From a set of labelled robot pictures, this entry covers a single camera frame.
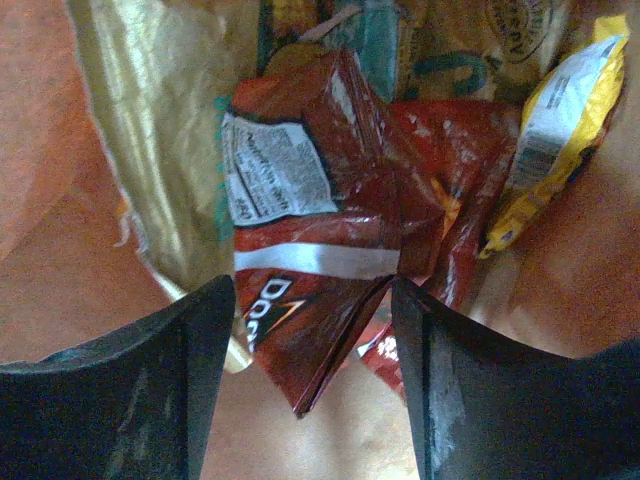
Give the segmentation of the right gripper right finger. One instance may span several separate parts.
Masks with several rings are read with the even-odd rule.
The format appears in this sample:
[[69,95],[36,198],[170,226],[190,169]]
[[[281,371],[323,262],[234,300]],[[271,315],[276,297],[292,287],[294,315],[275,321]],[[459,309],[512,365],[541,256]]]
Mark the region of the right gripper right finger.
[[639,342],[569,359],[512,340],[407,279],[392,325],[423,479],[635,479]]

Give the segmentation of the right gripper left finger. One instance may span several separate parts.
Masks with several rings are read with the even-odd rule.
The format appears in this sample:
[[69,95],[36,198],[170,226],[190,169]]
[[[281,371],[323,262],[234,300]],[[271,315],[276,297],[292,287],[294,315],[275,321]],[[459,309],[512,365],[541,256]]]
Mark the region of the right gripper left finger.
[[196,479],[235,310],[219,276],[38,362],[1,368],[5,479]]

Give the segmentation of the red paper bag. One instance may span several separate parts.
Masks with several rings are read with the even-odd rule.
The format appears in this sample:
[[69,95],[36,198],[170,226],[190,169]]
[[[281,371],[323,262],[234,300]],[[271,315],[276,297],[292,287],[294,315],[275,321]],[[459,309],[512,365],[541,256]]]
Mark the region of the red paper bag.
[[[1,5],[1,358],[39,360],[164,307],[120,243],[120,194],[61,1]],[[565,356],[639,332],[639,39],[589,167],[490,267],[471,315]],[[403,402],[358,361],[303,420],[258,368],[225,374],[206,479],[414,479]]]

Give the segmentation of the red Doritos bag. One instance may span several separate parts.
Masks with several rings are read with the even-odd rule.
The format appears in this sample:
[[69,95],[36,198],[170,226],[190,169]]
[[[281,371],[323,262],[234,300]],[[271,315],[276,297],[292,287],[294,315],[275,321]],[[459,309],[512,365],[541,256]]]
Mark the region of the red Doritos bag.
[[221,139],[238,304],[296,416],[393,280],[465,295],[519,126],[505,103],[388,104],[349,51],[236,87]]

